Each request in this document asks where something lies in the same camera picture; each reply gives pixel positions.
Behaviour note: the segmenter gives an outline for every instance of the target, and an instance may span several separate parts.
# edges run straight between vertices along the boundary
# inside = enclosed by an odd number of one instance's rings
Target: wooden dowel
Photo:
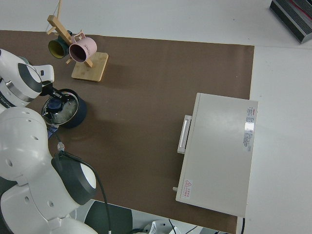
[[[50,35],[55,29],[56,29],[56,27],[52,27],[52,28],[47,32],[47,34]]]
[[[66,64],[69,64],[73,59],[72,58],[69,58],[67,61],[66,61]]]
[[[60,17],[60,10],[61,10],[61,8],[62,8],[62,0],[59,0],[58,1],[58,14],[57,14],[57,18],[59,19],[59,17]]]

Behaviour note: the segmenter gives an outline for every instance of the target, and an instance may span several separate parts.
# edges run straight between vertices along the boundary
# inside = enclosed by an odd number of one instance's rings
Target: black cable
[[[193,227],[192,229],[190,229],[187,233],[190,233],[191,231],[193,231],[195,228],[197,228],[198,226]]]
[[[173,224],[172,224],[172,222],[170,221],[170,219],[169,219],[169,223],[171,224],[172,230],[173,230],[173,231],[175,232],[175,234],[176,234],[175,227],[173,226]]]
[[[243,226],[240,234],[244,234],[244,229],[245,229],[245,218],[243,218]]]
[[[60,138],[59,138],[59,136],[58,136],[58,134],[57,134],[56,131],[53,132],[50,128],[47,128],[47,130],[48,130],[50,133],[52,133],[52,134],[50,135],[50,137],[52,137],[53,135],[55,135],[55,136],[57,137],[58,141],[59,141],[59,142],[62,142],[62,141],[60,140]]]
[[[105,191],[104,191],[103,184],[102,184],[102,182],[101,182],[101,180],[99,178],[98,173],[96,172],[96,170],[90,164],[88,164],[87,162],[83,161],[80,157],[72,155],[71,153],[66,152],[66,151],[61,151],[61,152],[62,152],[61,155],[69,157],[69,158],[71,158],[71,159],[73,159],[73,160],[75,160],[77,162],[80,162],[81,164],[89,167],[93,171],[94,175],[97,178],[97,181],[98,181],[98,184],[99,184],[99,186],[101,188],[101,191],[102,191],[102,195],[103,195],[104,203],[105,203],[105,207],[106,207],[107,219],[108,219],[108,229],[111,232],[112,231],[112,225],[111,225],[111,216],[110,216],[110,213],[109,213],[108,202],[107,202],[107,198],[106,198],[106,194],[105,194]]]

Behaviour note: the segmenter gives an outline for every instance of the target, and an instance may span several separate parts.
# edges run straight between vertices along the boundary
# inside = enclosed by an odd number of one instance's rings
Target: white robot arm
[[[37,112],[12,107],[0,114],[0,176],[17,182],[0,198],[6,226],[14,234],[96,234],[68,215],[94,195],[93,172],[76,162],[73,171],[65,172],[74,177],[67,183],[53,161]]]
[[[17,182],[1,194],[0,219],[14,234],[96,234],[68,215],[94,195],[94,173],[52,159],[44,120],[25,108],[53,81],[51,65],[32,66],[0,49],[0,176]]]
[[[0,49],[0,113],[9,107],[25,107],[53,81],[51,65],[32,66]]]

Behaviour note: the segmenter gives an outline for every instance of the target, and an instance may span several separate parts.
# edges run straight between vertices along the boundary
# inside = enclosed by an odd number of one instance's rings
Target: mug handle
[[[77,43],[75,37],[78,37],[78,36],[80,36],[80,35],[81,35],[81,39],[86,38],[84,32],[81,30],[80,33],[78,33],[78,34],[76,34],[76,35],[74,35],[74,36],[71,36],[73,44]]]

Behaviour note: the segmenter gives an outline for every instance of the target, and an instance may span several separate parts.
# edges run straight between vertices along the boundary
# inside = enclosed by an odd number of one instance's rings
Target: dark green mug
[[[69,54],[69,45],[61,36],[58,36],[57,39],[50,41],[48,47],[50,53],[57,59],[62,59]]]

